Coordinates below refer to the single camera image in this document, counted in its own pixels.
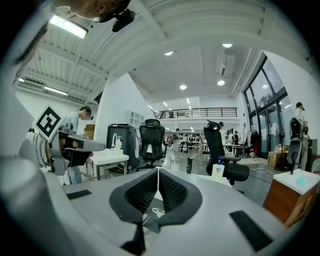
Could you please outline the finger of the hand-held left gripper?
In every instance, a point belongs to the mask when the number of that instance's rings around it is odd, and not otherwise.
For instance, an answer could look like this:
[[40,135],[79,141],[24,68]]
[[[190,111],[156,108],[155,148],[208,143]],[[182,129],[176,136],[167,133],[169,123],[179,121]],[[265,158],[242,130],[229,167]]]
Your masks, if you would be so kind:
[[105,143],[86,138],[73,138],[77,142],[76,150],[80,152],[99,152],[106,148]]

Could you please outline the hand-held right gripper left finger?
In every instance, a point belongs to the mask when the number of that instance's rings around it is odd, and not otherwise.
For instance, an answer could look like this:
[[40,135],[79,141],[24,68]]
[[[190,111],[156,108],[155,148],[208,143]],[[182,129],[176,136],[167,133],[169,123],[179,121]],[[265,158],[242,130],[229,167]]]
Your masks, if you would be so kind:
[[133,240],[137,226],[120,220],[110,206],[110,194],[116,187],[147,172],[147,170],[143,170],[111,179],[66,185],[63,190],[66,194],[89,190],[91,194],[72,199],[71,204],[95,231],[113,245],[120,247]]

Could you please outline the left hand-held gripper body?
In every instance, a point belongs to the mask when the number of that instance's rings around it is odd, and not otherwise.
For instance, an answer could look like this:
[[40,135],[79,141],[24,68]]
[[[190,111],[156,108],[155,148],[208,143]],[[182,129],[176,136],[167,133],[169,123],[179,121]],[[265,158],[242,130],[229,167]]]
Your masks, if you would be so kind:
[[63,176],[68,167],[85,164],[90,152],[65,148],[60,150],[59,139],[69,137],[71,139],[84,138],[73,132],[73,125],[67,122],[51,106],[47,106],[34,122],[39,134],[45,138],[50,152],[49,163],[51,172],[57,176]]

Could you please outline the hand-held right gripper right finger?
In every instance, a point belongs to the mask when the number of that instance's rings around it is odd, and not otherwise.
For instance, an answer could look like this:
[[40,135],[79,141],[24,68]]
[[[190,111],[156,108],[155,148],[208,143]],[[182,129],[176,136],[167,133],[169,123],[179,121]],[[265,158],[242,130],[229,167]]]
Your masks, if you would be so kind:
[[237,211],[245,212],[273,241],[285,234],[276,217],[236,189],[193,174],[169,173],[195,185],[202,203],[185,224],[162,227],[148,253],[253,253],[255,250],[230,217]]

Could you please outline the person's left hand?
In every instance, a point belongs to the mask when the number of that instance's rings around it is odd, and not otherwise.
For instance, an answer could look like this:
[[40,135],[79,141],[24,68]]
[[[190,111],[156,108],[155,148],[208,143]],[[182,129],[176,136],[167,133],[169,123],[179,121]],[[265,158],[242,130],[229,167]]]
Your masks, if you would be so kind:
[[73,140],[70,137],[60,137],[59,138],[59,147],[60,150],[64,149],[77,149],[78,148],[78,141]]

